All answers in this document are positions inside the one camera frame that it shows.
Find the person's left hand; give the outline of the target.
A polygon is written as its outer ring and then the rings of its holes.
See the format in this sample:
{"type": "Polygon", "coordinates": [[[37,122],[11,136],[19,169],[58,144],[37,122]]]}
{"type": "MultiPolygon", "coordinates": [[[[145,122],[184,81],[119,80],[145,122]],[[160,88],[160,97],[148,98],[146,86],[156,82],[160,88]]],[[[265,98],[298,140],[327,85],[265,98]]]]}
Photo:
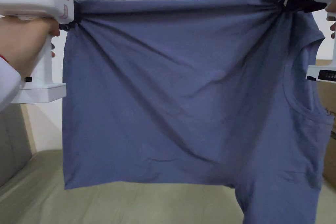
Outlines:
{"type": "Polygon", "coordinates": [[[0,54],[20,74],[30,76],[47,37],[60,35],[59,23],[50,18],[23,21],[16,17],[0,19],[0,54]]]}

